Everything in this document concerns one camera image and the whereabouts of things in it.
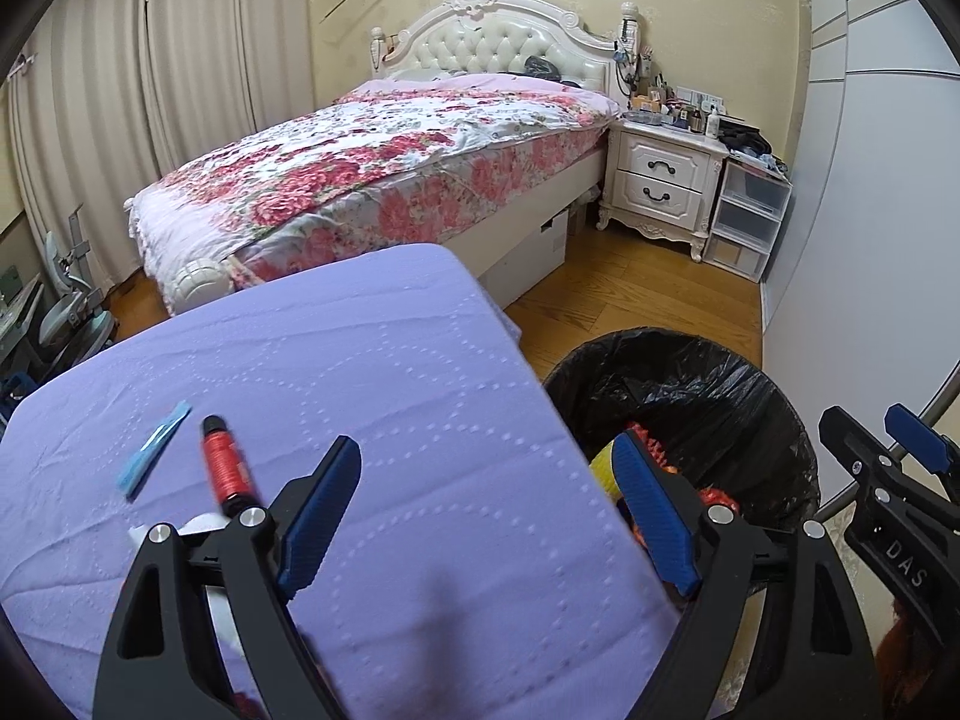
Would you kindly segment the white plastic drawer unit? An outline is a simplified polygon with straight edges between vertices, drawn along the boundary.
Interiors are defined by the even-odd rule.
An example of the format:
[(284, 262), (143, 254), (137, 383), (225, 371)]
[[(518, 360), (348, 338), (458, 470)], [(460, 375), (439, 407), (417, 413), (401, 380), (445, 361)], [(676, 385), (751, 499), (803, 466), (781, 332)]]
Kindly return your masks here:
[(759, 283), (775, 253), (792, 196), (793, 184), (776, 166), (732, 151), (711, 211), (704, 260)]

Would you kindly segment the grey office chair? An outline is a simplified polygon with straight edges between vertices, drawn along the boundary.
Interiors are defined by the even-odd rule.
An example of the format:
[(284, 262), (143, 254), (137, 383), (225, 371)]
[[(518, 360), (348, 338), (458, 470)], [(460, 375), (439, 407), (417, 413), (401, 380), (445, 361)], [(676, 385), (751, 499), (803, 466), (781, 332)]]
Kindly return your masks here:
[(39, 344), (52, 353), (46, 379), (82, 364), (114, 344), (117, 319), (104, 307), (104, 293), (94, 284), (89, 266), (91, 244), (83, 236), (81, 206), (68, 216), (68, 242), (62, 252), (49, 231), (44, 239), (47, 274), (57, 299), (39, 327)]

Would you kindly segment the white nightstand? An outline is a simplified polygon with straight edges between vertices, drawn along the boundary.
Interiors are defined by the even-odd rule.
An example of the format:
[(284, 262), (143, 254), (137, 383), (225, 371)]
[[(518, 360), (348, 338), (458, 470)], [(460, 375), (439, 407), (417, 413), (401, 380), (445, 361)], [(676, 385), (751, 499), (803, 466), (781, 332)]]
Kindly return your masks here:
[(729, 149), (719, 140), (620, 119), (608, 131), (596, 227), (612, 221), (703, 260)]

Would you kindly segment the floral pink bedspread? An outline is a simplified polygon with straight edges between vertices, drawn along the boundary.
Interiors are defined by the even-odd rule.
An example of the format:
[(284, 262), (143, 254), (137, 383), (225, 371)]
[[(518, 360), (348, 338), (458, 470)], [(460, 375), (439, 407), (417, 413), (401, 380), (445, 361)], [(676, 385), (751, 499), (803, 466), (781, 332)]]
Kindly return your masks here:
[(584, 160), (622, 108), (511, 73), (373, 80), (202, 154), (125, 204), (163, 298), (186, 266), (238, 289), (391, 245), (442, 244)]

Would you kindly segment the blue paper packet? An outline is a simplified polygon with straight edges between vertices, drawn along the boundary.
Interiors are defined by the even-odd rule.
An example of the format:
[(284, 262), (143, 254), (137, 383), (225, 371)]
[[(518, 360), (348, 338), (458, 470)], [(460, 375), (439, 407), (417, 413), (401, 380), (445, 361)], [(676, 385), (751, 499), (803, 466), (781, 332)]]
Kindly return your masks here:
[(178, 405), (174, 406), (174, 410), (158, 424), (155, 431), (149, 434), (149, 438), (127, 460), (117, 478), (117, 488), (121, 489), (125, 500), (133, 500), (139, 495), (140, 489), (151, 473), (151, 468), (155, 466), (179, 426), (190, 415), (190, 411), (192, 406), (187, 401), (179, 401)]

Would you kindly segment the black trash bin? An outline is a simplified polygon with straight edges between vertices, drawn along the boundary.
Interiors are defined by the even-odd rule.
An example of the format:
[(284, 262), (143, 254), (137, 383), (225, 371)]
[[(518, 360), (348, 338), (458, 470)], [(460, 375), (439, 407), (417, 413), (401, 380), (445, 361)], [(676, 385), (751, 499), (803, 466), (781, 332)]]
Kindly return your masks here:
[(607, 333), (558, 362), (545, 390), (587, 460), (635, 429), (664, 470), (752, 525), (792, 532), (820, 505), (817, 456), (788, 397), (708, 338)]

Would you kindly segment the purple table cloth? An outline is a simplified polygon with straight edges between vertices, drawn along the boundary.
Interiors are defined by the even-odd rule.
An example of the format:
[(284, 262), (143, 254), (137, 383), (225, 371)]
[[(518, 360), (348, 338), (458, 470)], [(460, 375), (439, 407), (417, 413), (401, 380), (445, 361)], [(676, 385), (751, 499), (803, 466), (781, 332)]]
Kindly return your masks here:
[(677, 616), (500, 310), (402, 245), (247, 289), (51, 380), (2, 437), (2, 608), (94, 707), (149, 530), (262, 543), (352, 718), (623, 718)]

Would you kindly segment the yellow foam fruit net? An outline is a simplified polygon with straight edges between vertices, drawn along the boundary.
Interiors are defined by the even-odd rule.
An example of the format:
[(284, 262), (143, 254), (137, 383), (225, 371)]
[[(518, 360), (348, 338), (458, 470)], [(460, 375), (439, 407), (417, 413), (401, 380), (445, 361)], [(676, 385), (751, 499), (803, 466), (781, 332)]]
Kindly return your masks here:
[(613, 504), (619, 504), (623, 499), (619, 483), (613, 473), (613, 444), (609, 442), (589, 463), (590, 472), (596, 478), (597, 484), (604, 489), (608, 499)]

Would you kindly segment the beige curtains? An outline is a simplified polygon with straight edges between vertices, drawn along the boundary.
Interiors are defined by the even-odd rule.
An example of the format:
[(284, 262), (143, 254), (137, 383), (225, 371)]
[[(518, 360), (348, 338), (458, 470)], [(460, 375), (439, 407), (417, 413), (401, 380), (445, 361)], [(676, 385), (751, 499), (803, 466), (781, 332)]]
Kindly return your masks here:
[(172, 169), (313, 110), (308, 0), (53, 0), (8, 77), (32, 234), (76, 216), (110, 289), (142, 265), (124, 205)]

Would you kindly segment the white sliding wardrobe door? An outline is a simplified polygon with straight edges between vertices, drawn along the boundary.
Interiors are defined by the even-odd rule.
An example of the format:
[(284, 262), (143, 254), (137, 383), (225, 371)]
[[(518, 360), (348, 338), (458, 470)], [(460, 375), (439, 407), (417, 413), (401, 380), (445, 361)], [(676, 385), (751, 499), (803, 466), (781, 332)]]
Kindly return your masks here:
[(763, 369), (805, 427), (874, 434), (958, 364), (958, 62), (921, 0), (807, 0), (788, 226), (761, 287)]

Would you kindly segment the white under-bed box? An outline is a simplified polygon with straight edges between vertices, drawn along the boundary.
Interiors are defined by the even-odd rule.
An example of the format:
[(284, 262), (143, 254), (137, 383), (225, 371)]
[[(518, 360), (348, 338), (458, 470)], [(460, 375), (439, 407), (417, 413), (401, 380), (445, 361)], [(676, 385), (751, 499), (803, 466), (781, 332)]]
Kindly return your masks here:
[(565, 263), (567, 240), (568, 213), (562, 211), (490, 266), (478, 282), (505, 309)]

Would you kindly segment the red bottle black cap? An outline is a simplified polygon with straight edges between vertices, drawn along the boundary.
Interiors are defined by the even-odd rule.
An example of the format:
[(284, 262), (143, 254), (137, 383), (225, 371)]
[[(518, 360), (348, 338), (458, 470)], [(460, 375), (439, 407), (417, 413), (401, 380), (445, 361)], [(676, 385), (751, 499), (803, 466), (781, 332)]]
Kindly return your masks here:
[(213, 497), (228, 518), (260, 507), (256, 486), (228, 422), (210, 415), (202, 421), (202, 455), (212, 484)]

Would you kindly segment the bed with white headboard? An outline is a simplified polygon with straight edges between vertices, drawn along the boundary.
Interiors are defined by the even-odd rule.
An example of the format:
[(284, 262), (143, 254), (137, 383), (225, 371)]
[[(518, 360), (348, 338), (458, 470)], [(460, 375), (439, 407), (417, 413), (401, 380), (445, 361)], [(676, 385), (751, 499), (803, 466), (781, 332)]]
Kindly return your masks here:
[[(511, 73), (590, 89), (613, 99), (622, 110), (625, 105), (615, 83), (613, 44), (587, 32), (573, 11), (544, 0), (444, 0), (397, 34), (373, 32), (370, 52), (373, 75), (368, 82)], [(568, 213), (571, 205), (596, 190), (604, 171), (607, 132), (584, 160), (438, 245), (449, 249), (470, 273), (483, 275), (542, 224)], [(201, 260), (179, 273), (171, 301), (160, 294), (166, 309), (180, 314), (235, 291), (239, 289), (229, 282), (224, 266)]]

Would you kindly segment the red foam fruit net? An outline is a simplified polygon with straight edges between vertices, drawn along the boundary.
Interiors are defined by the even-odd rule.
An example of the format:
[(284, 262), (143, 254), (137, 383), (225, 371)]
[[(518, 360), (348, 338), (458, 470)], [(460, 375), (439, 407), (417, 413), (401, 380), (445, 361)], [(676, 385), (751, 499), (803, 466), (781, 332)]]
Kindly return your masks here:
[(656, 479), (659, 483), (667, 478), (675, 479), (662, 488), (662, 492), (667, 494), (667, 504), (672, 507), (672, 514), (679, 517), (680, 525), (685, 528), (695, 525), (700, 515), (708, 511), (711, 505), (726, 507), (734, 515), (740, 512), (737, 501), (718, 486), (697, 488), (690, 479), (686, 479), (679, 468), (670, 461), (664, 446), (649, 434), (646, 427), (637, 422), (630, 422), (626, 432), (640, 443), (647, 458), (652, 461), (652, 465), (658, 468)]

